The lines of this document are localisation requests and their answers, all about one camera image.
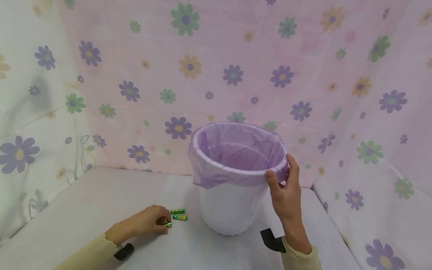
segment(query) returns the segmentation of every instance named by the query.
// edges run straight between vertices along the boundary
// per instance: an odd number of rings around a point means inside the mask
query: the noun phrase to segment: green battery
[[[173,219],[178,219],[178,220],[187,220],[187,215],[172,215]]]
[[[185,209],[171,209],[171,214],[184,214],[186,212]]]

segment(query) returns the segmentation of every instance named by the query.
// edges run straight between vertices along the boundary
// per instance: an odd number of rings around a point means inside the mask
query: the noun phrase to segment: sleeve
[[[85,247],[67,258],[54,270],[94,270],[108,263],[121,249],[106,239],[105,233],[99,235]]]
[[[312,246],[312,251],[304,254],[294,250],[285,236],[282,237],[282,242],[286,249],[286,253],[282,253],[282,264],[285,270],[322,270],[316,247]]]

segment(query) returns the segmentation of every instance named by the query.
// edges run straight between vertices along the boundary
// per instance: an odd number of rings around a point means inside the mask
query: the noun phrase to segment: finger
[[[286,155],[286,159],[288,160],[289,163],[289,175],[288,175],[288,184],[292,185],[292,184],[299,184],[299,174],[300,174],[300,167],[297,164],[297,162],[295,161],[295,159],[292,157],[292,155],[287,154]]]
[[[272,170],[266,170],[265,177],[270,188],[270,193],[275,194],[280,191],[276,174]]]
[[[155,232],[161,235],[166,235],[168,234],[168,228],[165,227],[164,225],[156,225]]]

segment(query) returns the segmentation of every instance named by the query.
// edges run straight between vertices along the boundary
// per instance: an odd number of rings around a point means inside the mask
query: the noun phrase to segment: flower pattern
[[[376,270],[400,270],[405,269],[405,263],[398,257],[394,256],[393,249],[390,245],[382,246],[381,241],[374,239],[373,247],[366,245],[366,251],[371,257],[366,258],[370,267],[376,267]]]
[[[327,138],[323,138],[321,140],[321,144],[318,146],[318,149],[321,150],[321,154],[325,152],[327,149],[327,146],[331,146],[333,144],[332,140],[336,138],[335,135],[333,135],[333,132],[330,132]]]
[[[268,131],[276,131],[277,125],[275,122],[268,121],[264,124],[264,129]]]
[[[364,204],[362,202],[363,196],[360,195],[360,192],[358,191],[352,191],[351,189],[348,190],[348,193],[345,193],[346,197],[346,203],[351,204],[351,209],[356,209],[357,211],[360,210],[360,207],[363,207]]]
[[[243,33],[243,40],[246,43],[250,43],[252,40],[254,40],[254,34],[251,31],[246,31]]]
[[[354,85],[353,92],[351,95],[361,97],[362,95],[369,94],[369,90],[372,88],[370,79],[368,77],[360,77],[360,79]]]
[[[198,31],[200,29],[197,21],[200,19],[200,15],[198,13],[194,13],[194,7],[192,5],[187,5],[179,3],[177,5],[177,10],[171,10],[171,16],[174,20],[171,22],[171,26],[174,28],[178,28],[178,34],[184,35],[187,33],[188,36],[193,36],[194,31]]]
[[[10,70],[10,65],[3,63],[5,61],[4,55],[0,54],[0,79],[6,79],[5,71]]]
[[[289,39],[292,35],[295,34],[295,29],[297,28],[297,24],[294,23],[294,18],[286,17],[284,21],[281,21],[278,32],[280,33],[281,38]]]
[[[160,100],[162,100],[165,104],[172,104],[175,102],[175,93],[171,89],[163,89],[163,91],[159,94],[161,95]]]
[[[133,82],[123,81],[123,84],[119,84],[118,88],[121,89],[120,94],[124,95],[127,101],[133,100],[134,102],[137,102],[137,99],[141,97],[138,94],[140,90],[133,85]]]
[[[25,170],[26,164],[35,162],[33,155],[36,155],[40,151],[38,146],[33,146],[35,142],[33,138],[27,138],[23,141],[21,136],[16,136],[15,144],[2,144],[0,151],[5,153],[5,155],[0,156],[0,165],[5,165],[1,169],[1,172],[9,174],[16,169],[17,172],[21,173]]]
[[[81,52],[81,58],[86,61],[87,66],[93,65],[95,67],[98,66],[98,62],[102,62],[102,58],[99,56],[100,51],[98,48],[93,47],[93,43],[88,41],[85,43],[83,40],[81,41],[81,45],[78,46],[79,51]]]
[[[98,135],[96,133],[93,135],[93,141],[101,148],[107,146],[107,144],[105,143],[105,139],[102,139],[101,135]]]
[[[184,59],[179,60],[179,71],[184,73],[185,78],[196,79],[197,75],[201,75],[201,68],[203,65],[198,62],[195,55],[189,56],[188,54],[184,56]]]
[[[99,110],[101,111],[101,114],[105,116],[105,118],[113,118],[115,115],[115,109],[112,108],[110,105],[101,105],[99,107]]]
[[[340,113],[342,112],[342,108],[337,108],[337,110],[333,111],[333,114],[331,115],[331,120],[334,122],[339,118]]]
[[[345,49],[339,49],[334,56],[336,57],[337,60],[342,60],[345,58],[345,55],[346,55]]]
[[[142,162],[146,164],[150,161],[149,152],[145,151],[144,146],[142,145],[133,145],[132,148],[128,148],[127,151],[130,153],[129,157],[135,159],[136,163]]]
[[[186,122],[186,118],[180,117],[180,119],[177,119],[176,117],[171,117],[171,122],[165,122],[165,126],[167,129],[165,132],[167,134],[172,134],[173,139],[177,139],[180,137],[180,139],[185,140],[186,135],[191,135],[192,131],[190,128],[192,127],[192,124],[189,122]]]
[[[398,93],[397,90],[392,90],[390,93],[384,93],[383,98],[379,100],[381,104],[380,110],[387,110],[387,113],[392,113],[393,110],[402,110],[402,105],[408,102],[405,97],[405,92]]]
[[[230,122],[243,123],[246,120],[246,117],[243,116],[242,112],[233,112],[232,115],[227,117],[227,120]]]
[[[303,121],[305,118],[308,118],[310,115],[310,112],[312,111],[312,108],[309,107],[310,103],[304,103],[303,101],[300,101],[298,105],[294,104],[292,106],[291,115],[294,116],[294,120],[300,120]]]
[[[286,84],[291,83],[291,78],[294,76],[294,73],[291,70],[291,67],[280,66],[279,70],[273,70],[270,81],[274,83],[274,87],[285,88]]]
[[[328,11],[323,13],[323,18],[320,21],[320,25],[323,26],[324,32],[333,33],[342,25],[342,20],[345,18],[343,13],[343,7],[332,6]]]
[[[47,70],[51,70],[51,68],[55,68],[55,59],[52,51],[48,48],[47,45],[45,47],[38,47],[39,52],[35,53],[35,57],[39,59],[38,65],[41,67],[45,67]]]
[[[390,42],[388,42],[388,36],[380,36],[375,41],[374,45],[372,46],[372,49],[369,52],[369,58],[371,62],[376,62],[378,60],[378,57],[385,56],[385,50],[387,50],[390,47]]]
[[[76,94],[70,94],[66,96],[66,107],[67,111],[73,114],[74,112],[82,112],[82,108],[85,108],[84,99],[79,98]]]
[[[372,162],[373,164],[378,163],[378,159],[384,157],[384,154],[381,153],[381,145],[375,144],[374,141],[368,141],[367,143],[361,142],[360,147],[357,147],[357,158],[362,160],[365,164],[369,164]]]
[[[243,71],[240,70],[240,66],[229,65],[228,69],[224,69],[223,79],[226,81],[227,85],[233,84],[237,86],[237,83],[241,83],[243,81]]]
[[[139,32],[141,32],[141,26],[139,25],[139,23],[137,21],[131,21],[129,23],[130,29],[132,30],[132,33],[134,34],[138,34]]]
[[[37,86],[31,86],[29,92],[30,92],[30,95],[37,96],[37,95],[39,95],[39,93],[41,91],[39,90],[39,87],[37,87]]]

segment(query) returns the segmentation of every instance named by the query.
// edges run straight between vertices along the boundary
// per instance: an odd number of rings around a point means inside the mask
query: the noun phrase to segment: floral backdrop
[[[49,3],[35,1],[35,19]],[[71,119],[84,118],[90,131],[71,129],[64,143],[80,140],[92,157],[83,170],[97,161],[188,175],[187,145],[196,128],[254,124],[281,135],[302,167],[302,186],[312,186],[362,269],[432,267],[430,3],[63,0],[54,6],[66,44],[44,38],[28,59],[47,76],[74,68],[62,73],[61,108]],[[65,52],[71,59],[60,62]],[[14,70],[9,59],[0,58],[1,79]],[[42,90],[33,84],[27,91],[38,97]],[[25,174],[41,156],[39,140],[21,136],[2,139],[4,175]]]

